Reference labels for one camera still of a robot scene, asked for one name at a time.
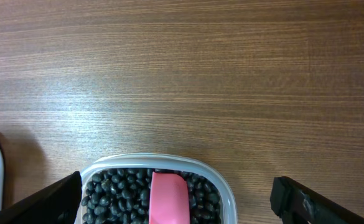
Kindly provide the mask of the pink scoop blue handle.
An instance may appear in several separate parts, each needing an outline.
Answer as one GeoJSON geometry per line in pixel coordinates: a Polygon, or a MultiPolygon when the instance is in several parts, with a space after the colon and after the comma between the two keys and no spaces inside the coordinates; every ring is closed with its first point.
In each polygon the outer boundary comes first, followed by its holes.
{"type": "Polygon", "coordinates": [[[181,176],[153,173],[149,224],[190,224],[188,188],[181,176]]]}

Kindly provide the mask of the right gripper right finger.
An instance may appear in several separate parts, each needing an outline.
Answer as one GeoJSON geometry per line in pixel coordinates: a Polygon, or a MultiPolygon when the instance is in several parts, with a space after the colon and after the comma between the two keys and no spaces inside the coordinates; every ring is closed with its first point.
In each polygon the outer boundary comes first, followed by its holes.
{"type": "Polygon", "coordinates": [[[270,203],[283,224],[364,224],[363,217],[286,176],[274,178],[270,203]]]}

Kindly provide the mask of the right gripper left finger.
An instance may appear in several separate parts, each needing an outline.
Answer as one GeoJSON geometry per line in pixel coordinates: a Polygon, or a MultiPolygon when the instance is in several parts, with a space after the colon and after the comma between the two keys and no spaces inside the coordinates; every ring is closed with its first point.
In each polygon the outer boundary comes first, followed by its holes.
{"type": "Polygon", "coordinates": [[[0,224],[74,224],[82,199],[79,171],[0,211],[0,224]]]}

